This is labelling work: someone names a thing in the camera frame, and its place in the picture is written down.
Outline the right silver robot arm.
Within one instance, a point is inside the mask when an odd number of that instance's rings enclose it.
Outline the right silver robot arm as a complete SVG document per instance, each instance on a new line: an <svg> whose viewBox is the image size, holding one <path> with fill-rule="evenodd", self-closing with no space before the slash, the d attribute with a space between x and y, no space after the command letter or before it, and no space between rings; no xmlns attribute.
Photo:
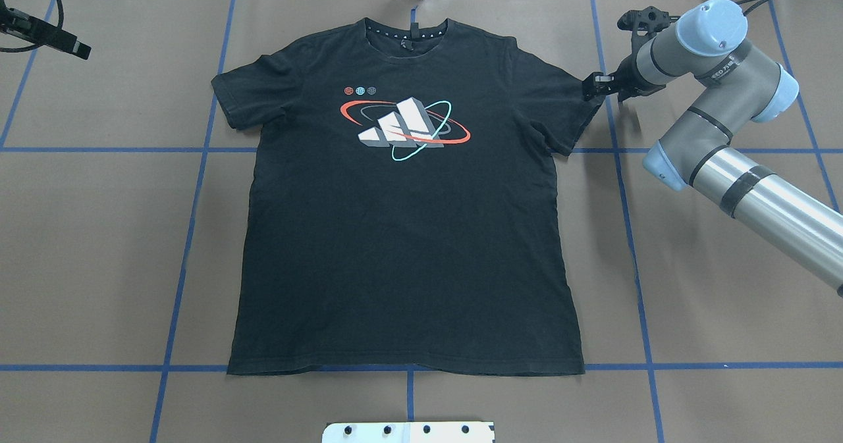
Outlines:
<svg viewBox="0 0 843 443"><path fill-rule="evenodd" d="M642 164L675 191L695 188L728 217L841 293L841 214L732 147L748 122L768 122L798 97L798 81L747 37L732 0L707 0L683 15L649 6L617 22L630 54L614 72L582 81L582 97L653 95L687 74L703 92L651 146Z"/></svg>

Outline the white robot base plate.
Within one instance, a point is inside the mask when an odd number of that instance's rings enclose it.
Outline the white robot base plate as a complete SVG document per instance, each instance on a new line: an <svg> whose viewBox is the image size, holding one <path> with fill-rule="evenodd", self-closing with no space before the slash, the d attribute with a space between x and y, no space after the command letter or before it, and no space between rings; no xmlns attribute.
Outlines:
<svg viewBox="0 0 843 443"><path fill-rule="evenodd" d="M495 442L493 422L407 421L334 423L322 442Z"/></svg>

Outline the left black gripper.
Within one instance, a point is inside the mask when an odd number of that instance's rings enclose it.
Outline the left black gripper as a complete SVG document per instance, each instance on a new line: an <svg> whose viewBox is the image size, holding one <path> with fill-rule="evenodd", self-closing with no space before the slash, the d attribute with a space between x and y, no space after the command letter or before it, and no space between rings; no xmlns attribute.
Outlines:
<svg viewBox="0 0 843 443"><path fill-rule="evenodd" d="M41 46L51 47L84 60L88 60L91 53L91 47L79 41L72 33L18 9L2 9L1 29L5 34L30 42L27 47L1 47L2 53L30 52Z"/></svg>

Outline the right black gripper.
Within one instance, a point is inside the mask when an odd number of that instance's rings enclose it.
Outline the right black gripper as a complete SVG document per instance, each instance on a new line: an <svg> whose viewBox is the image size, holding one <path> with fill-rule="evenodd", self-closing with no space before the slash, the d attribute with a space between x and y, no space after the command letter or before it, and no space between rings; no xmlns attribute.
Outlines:
<svg viewBox="0 0 843 443"><path fill-rule="evenodd" d="M665 89L665 83L655 83L645 79L639 70L640 55L648 55L645 44L655 38L672 24L672 15L655 7L630 9L617 20L621 31L630 32L630 54L623 59L612 74L592 73L582 80L582 100L591 101L599 96L609 96L616 92L618 101L635 96L648 96Z"/></svg>

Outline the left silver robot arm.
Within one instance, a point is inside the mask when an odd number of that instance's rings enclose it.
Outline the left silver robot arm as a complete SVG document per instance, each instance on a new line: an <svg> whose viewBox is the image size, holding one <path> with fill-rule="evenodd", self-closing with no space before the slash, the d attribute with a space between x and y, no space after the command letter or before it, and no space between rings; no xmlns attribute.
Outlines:
<svg viewBox="0 0 843 443"><path fill-rule="evenodd" d="M8 5L6 0L1 0L2 33L29 43L21 47L1 47L1 52L27 53L34 52L40 47L50 47L58 52L88 60L92 47L65 29L66 9L63 0L53 1L57 9L56 23L35 17Z"/></svg>

